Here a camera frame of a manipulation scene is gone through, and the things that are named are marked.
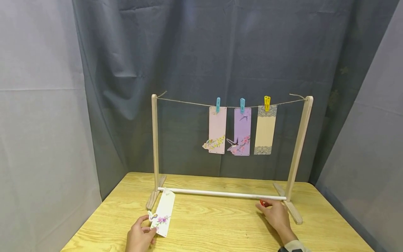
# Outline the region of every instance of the hand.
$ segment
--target hand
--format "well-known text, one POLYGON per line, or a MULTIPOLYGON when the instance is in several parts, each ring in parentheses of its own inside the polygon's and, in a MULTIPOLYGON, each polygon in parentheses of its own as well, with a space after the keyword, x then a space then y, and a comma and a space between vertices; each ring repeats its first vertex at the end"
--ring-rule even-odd
POLYGON ((262 199, 262 201, 265 206, 271 206, 271 208, 266 208, 259 203, 256 203, 256 207, 264 213, 266 220, 277 231, 283 244, 298 240, 291 230, 287 208, 283 206, 281 201, 270 199, 262 199))
POLYGON ((126 252, 145 252, 150 247, 150 244, 155 244, 156 228, 142 227, 141 224, 148 220, 148 215, 138 218, 136 223, 127 233, 126 252))

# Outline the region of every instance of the pink flowers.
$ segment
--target pink flowers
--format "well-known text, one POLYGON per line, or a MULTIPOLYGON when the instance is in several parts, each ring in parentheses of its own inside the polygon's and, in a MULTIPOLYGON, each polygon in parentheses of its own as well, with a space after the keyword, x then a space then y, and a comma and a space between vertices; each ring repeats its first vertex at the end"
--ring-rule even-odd
POLYGON ((166 220, 168 219, 168 216, 165 216, 165 217, 159 217, 158 218, 158 223, 166 223, 166 220))
POLYGON ((231 148, 231 153, 235 155, 238 151, 241 152, 245 149, 245 145, 250 144, 251 136, 247 135, 244 137, 241 142, 235 147, 231 148))

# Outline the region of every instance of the purple bookmark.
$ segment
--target purple bookmark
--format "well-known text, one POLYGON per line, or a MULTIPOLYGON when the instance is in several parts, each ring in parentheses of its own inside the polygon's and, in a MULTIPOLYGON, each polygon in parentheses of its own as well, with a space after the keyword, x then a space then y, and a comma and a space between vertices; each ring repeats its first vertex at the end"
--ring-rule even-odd
POLYGON ((227 141, 231 144, 228 150, 235 156, 249 156, 250 154, 251 115, 251 108, 245 108, 243 114, 241 114, 241 109, 234 109, 234 141, 229 139, 227 141))

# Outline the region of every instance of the finger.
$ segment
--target finger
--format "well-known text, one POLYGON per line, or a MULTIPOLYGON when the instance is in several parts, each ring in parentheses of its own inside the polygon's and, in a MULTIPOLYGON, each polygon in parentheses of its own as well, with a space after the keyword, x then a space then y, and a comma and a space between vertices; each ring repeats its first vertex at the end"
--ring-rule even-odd
POLYGON ((269 204, 269 206, 281 204, 281 202, 279 200, 271 200, 271 199, 260 199, 260 200, 269 204))
POLYGON ((155 236, 155 234, 157 233, 157 229, 156 228, 152 228, 150 229, 150 231, 148 231, 148 233, 146 233, 146 235, 150 238, 153 238, 155 236))
POLYGON ((141 227, 141 224, 143 221, 148 220, 148 215, 141 216, 140 218, 137 219, 137 221, 134 223, 134 227, 141 227))
POLYGON ((266 210, 266 208, 264 206, 262 206, 260 203, 256 203, 255 206, 257 207, 257 209, 259 209, 262 212, 264 212, 266 210))
POLYGON ((141 230, 144 232, 144 233, 148 233, 149 231, 150 231, 150 227, 141 227, 141 230))

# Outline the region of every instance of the left hand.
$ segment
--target left hand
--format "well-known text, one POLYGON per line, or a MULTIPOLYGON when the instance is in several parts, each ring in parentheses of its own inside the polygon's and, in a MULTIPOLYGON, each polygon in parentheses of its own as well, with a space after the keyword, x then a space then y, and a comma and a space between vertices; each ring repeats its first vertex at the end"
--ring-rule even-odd
POLYGON ((155 244, 156 228, 142 227, 141 224, 148 220, 148 215, 141 216, 127 233, 126 252, 145 252, 150 244, 155 244))

